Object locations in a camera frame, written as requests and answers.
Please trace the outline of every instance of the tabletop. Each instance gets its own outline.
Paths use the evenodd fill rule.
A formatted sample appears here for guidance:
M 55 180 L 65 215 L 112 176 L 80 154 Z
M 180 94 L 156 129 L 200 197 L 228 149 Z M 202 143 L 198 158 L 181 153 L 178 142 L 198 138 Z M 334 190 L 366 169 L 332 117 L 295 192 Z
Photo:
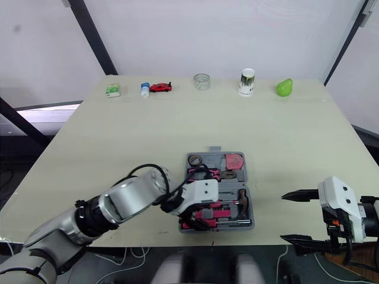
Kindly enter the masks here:
M 172 81 L 172 91 L 140 96 L 143 82 Z M 107 84 L 121 85 L 106 98 Z M 285 244 L 283 234 L 327 239 L 318 201 L 281 195 L 314 189 L 335 175 L 357 198 L 377 195 L 379 168 L 318 80 L 294 80 L 293 93 L 275 94 L 277 80 L 256 80 L 250 98 L 238 80 L 211 80 L 198 91 L 190 78 L 105 76 L 28 172 L 0 214 L 0 237 L 23 242 L 40 224 L 90 199 L 144 163 L 184 179 L 186 154 L 245 154 L 255 217 L 250 231 L 183 234 L 178 219 L 158 206 L 105 233 L 94 246 L 207 246 Z

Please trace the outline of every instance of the gray tool case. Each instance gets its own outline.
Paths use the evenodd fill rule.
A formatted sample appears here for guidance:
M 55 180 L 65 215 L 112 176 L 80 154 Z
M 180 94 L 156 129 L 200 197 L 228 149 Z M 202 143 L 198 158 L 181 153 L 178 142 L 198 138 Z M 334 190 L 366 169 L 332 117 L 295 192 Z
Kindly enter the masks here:
M 201 157 L 201 163 L 208 166 L 209 169 L 218 169 L 221 171 L 226 171 L 226 154 L 238 154 L 243 159 L 243 166 L 240 170 L 233 170 L 236 177 L 232 179 L 221 179 L 219 181 L 219 200 L 220 201 L 235 201 L 239 199 L 239 192 L 241 189 L 245 190 L 246 197 L 248 198 L 248 207 L 243 215 L 243 205 L 238 204 L 228 204 L 221 205 L 219 208 L 206 208 L 201 209 L 201 216 L 206 219 L 211 219 L 214 216 L 214 210 L 230 210 L 229 217 L 216 218 L 217 221 L 236 221 L 236 220 L 251 220 L 249 224 L 217 224 L 216 228 L 210 228 L 208 231 L 197 231 L 192 228 L 183 228 L 183 225 L 179 223 L 179 230 L 182 233 L 203 233 L 209 231 L 231 231 L 231 230 L 251 230 L 255 226 L 253 217 L 253 203 L 249 188 L 246 186 L 248 180 L 245 155 L 242 152 L 222 152 L 220 146 L 210 147 L 209 152 L 194 152 L 188 153 L 186 164 L 185 164 L 185 174 L 187 176 L 188 170 L 195 168 L 196 166 L 191 166 L 189 163 L 189 158 L 193 155 L 199 155 Z M 203 179 L 205 173 L 199 172 L 195 173 L 194 179 Z

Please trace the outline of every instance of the pliers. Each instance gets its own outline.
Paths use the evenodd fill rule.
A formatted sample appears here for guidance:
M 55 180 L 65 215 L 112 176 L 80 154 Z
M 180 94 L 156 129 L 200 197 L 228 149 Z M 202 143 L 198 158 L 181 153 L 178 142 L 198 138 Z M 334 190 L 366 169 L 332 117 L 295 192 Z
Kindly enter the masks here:
M 196 169 L 189 169 L 188 173 L 194 172 Z M 218 169 L 197 169 L 197 172 L 210 172 L 212 179 L 217 179 L 218 181 L 222 179 L 234 179 L 237 177 L 237 174 L 232 170 L 218 170 Z M 189 182 L 194 182 L 196 179 L 189 179 Z

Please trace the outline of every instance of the black pole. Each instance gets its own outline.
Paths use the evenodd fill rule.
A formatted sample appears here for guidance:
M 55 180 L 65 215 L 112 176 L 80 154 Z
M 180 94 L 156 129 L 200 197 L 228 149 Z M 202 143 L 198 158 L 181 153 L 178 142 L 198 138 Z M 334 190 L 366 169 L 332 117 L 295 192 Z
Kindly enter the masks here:
M 71 10 L 81 26 L 81 29 L 87 38 L 92 51 L 94 52 L 97 60 L 99 61 L 104 73 L 106 75 L 118 75 L 111 57 L 109 56 L 104 43 L 101 40 L 96 26 L 89 14 L 84 0 L 68 0 Z
M 35 142 L 46 148 L 50 139 L 39 132 L 33 125 L 23 118 L 17 111 L 0 98 L 0 113 L 10 120 L 14 125 L 21 129 L 26 135 L 29 135 Z
M 354 24 L 350 30 L 350 33 L 348 34 L 348 37 L 346 38 L 345 42 L 343 43 L 343 46 L 342 46 L 342 48 L 341 48 L 341 50 L 337 56 L 336 61 L 334 62 L 332 69 L 330 70 L 328 76 L 326 77 L 326 80 L 324 82 L 324 86 L 326 86 L 326 84 L 329 82 L 330 77 L 332 77 L 332 75 L 333 75 L 334 71 L 336 70 L 339 62 L 342 59 L 342 56 L 345 54 L 346 49 L 348 49 L 348 46 L 349 46 L 350 42 L 352 41 L 356 31 L 358 31 L 359 25 L 361 24 L 363 18 L 365 17 L 365 15 L 362 12 L 363 12 L 364 8 L 366 7 L 367 2 L 368 2 L 368 0 L 365 0 L 365 2 L 363 3 L 363 6 L 362 6 L 361 10 L 359 11 L 357 18 L 355 19 L 355 22 L 354 22 Z

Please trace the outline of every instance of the tool kit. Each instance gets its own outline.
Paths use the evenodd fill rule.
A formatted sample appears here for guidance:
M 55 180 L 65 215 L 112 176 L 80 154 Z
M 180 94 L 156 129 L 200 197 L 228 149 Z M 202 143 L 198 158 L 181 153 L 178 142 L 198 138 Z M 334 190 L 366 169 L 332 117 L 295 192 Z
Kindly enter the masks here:
M 196 208 L 194 218 L 205 222 L 208 231 L 251 230 L 254 226 L 253 206 L 245 156 L 242 152 L 223 152 L 221 147 L 212 146 L 209 152 L 188 153 L 185 165 L 186 177 L 204 164 L 208 167 L 196 170 L 188 180 L 215 179 L 219 186 L 219 200 L 208 206 Z M 201 232 L 179 220 L 182 233 Z

